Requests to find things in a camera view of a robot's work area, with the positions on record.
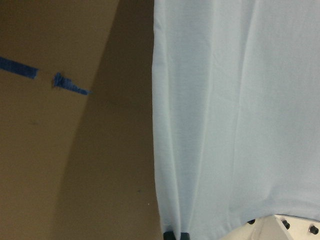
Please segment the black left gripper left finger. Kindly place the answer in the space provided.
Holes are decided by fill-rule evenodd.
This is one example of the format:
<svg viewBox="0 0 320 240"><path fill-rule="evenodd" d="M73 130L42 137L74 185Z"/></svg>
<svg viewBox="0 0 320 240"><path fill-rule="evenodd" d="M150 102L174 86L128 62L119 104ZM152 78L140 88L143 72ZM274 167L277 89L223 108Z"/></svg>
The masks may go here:
<svg viewBox="0 0 320 240"><path fill-rule="evenodd" d="M163 240L176 240L175 234L173 231L166 231L163 233Z"/></svg>

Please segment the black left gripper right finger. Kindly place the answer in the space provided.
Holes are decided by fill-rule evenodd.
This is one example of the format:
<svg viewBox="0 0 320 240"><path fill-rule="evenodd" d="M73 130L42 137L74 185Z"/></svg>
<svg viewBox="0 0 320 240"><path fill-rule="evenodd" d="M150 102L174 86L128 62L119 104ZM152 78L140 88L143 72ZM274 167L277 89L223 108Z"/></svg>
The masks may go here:
<svg viewBox="0 0 320 240"><path fill-rule="evenodd" d="M187 232L180 233L180 240L190 240L190 234Z"/></svg>

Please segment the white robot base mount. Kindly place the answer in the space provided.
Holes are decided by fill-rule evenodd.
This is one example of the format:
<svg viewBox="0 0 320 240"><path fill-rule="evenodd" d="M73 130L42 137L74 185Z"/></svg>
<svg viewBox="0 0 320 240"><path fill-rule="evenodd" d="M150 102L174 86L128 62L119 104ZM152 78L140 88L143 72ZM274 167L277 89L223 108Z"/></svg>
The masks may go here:
<svg viewBox="0 0 320 240"><path fill-rule="evenodd" d="M270 215L248 221L222 240L320 240L320 222L290 215Z"/></svg>

